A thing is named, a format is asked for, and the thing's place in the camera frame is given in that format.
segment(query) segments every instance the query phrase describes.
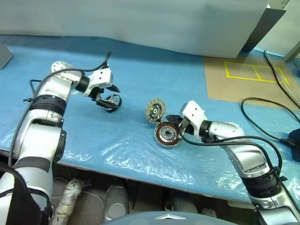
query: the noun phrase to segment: table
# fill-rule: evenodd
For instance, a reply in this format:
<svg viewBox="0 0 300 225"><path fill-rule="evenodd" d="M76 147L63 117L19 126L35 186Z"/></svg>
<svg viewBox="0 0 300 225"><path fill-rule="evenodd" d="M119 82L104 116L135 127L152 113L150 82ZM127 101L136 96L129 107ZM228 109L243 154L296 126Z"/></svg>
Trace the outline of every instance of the table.
<svg viewBox="0 0 300 225"><path fill-rule="evenodd" d="M14 54L0 71L0 149L9 148L27 104L22 99L32 95L29 79L45 77L57 60L78 68L93 68L112 50L109 65L114 84L121 90L122 107L107 113L89 98L72 95L64 116L67 144L59 163L191 193L250 202L220 147L197 147L182 142L174 149L162 149L154 140L154 126L145 120L144 110L152 98L166 102L167 114L178 114L182 105L193 99L209 120L232 121L240 124L247 135L263 136L244 118L240 104L208 98L203 57L99 37L0 36L0 41ZM252 51L251 56L263 55ZM245 108L262 127L283 138L299 128L284 110L256 105ZM274 151L261 144L276 165ZM282 175L289 179L286 185L300 205L300 163L292 160L290 149L276 144L284 159Z"/></svg>

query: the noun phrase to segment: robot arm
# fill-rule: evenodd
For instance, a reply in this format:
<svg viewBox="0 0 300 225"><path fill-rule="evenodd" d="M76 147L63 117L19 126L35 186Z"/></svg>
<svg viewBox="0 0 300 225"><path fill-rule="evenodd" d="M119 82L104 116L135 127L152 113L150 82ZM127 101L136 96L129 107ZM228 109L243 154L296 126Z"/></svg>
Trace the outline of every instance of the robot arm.
<svg viewBox="0 0 300 225"><path fill-rule="evenodd" d="M183 118L179 124L181 134L190 133L203 142L244 135L242 128L235 123L208 121L195 101L184 104L180 114ZM262 224L300 222L297 205L259 148L251 145L224 145L222 148L242 179Z"/></svg>
<svg viewBox="0 0 300 225"><path fill-rule="evenodd" d="M64 68L72 66L63 61L51 66L52 72ZM27 188L35 190L31 196L41 210L52 197L52 163L60 160L64 152L67 133L62 129L63 115L71 90L82 92L97 105L116 107L112 102L101 100L104 88L119 92L113 85L113 75L107 64L89 77L80 71L57 73L44 83L32 100L15 142L14 153L18 160L13 168L21 174ZM6 223L14 182L9 173L0 179L0 224Z"/></svg>

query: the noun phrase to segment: floor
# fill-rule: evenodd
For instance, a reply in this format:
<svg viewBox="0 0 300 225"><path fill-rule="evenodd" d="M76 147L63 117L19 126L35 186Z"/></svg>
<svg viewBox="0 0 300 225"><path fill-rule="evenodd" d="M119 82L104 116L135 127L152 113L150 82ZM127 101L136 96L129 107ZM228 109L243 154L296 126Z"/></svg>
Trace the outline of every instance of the floor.
<svg viewBox="0 0 300 225"><path fill-rule="evenodd" d="M53 204L59 202L60 196L71 178L80 178L91 184L77 198L68 225L98 225L103 222L102 212L106 190L111 184L120 182L119 178L61 165L53 166L53 177ZM165 195L169 189L132 180L124 180L124 182L130 199L130 213L164 210L164 199L166 199ZM255 224L252 210L230 207L225 200L201 195L188 195L194 200L198 212L201 212L203 208L211 208L215 210L217 217L220 219L239 225Z"/></svg>

